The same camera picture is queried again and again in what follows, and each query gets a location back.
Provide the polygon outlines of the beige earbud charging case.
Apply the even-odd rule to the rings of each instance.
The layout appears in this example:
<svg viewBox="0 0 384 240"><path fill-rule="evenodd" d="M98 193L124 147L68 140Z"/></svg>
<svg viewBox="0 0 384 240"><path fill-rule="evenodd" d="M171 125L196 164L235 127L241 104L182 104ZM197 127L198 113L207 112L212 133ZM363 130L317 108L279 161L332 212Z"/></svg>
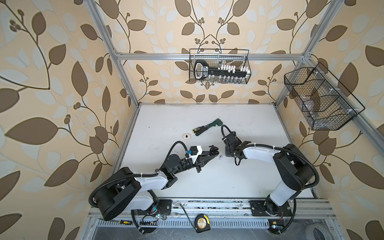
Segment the beige earbud charging case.
<svg viewBox="0 0 384 240"><path fill-rule="evenodd" d="M187 134L183 134L183 139L184 140L189 140L191 139L191 134L187 133Z"/></svg>

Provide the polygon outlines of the black earbud case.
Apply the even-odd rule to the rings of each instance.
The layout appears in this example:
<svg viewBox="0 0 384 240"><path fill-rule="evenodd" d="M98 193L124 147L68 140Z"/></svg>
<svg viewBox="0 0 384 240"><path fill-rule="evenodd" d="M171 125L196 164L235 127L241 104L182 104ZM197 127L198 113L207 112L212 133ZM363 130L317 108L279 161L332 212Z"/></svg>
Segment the black earbud case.
<svg viewBox="0 0 384 240"><path fill-rule="evenodd" d="M217 156L219 154L219 148L210 146L210 156Z"/></svg>

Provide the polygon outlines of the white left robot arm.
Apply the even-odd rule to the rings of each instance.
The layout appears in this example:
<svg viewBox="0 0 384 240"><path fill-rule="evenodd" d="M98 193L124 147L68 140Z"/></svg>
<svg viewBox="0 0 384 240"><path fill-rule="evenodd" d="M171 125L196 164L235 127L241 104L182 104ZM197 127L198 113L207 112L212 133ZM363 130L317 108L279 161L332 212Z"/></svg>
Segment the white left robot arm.
<svg viewBox="0 0 384 240"><path fill-rule="evenodd" d="M204 151L201 146L187 148L182 141L172 146L176 145L184 148L183 159L173 154L173 148L170 148L161 167L153 173L134 173L123 167L90 193L89 204L100 210L105 221L114 219L125 210L157 212L159 200L155 190L170 188L178 180L176 175L179 173L191 169L200 173L209 161L219 156L219 149L215 146Z"/></svg>

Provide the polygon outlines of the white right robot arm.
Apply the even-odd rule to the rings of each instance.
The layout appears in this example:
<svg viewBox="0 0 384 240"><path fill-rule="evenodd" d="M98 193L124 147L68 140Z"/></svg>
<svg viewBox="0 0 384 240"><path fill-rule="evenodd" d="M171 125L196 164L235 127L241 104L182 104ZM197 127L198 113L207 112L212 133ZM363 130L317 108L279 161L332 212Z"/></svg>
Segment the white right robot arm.
<svg viewBox="0 0 384 240"><path fill-rule="evenodd" d="M252 144L241 141L235 132L223 135L222 141L226 146L226 156L233 157L237 166L245 159L275 164L281 181L266 197L263 206L270 216L278 215L289 200L295 200L303 190L313 188L320 182L315 166L293 144L281 148Z"/></svg>

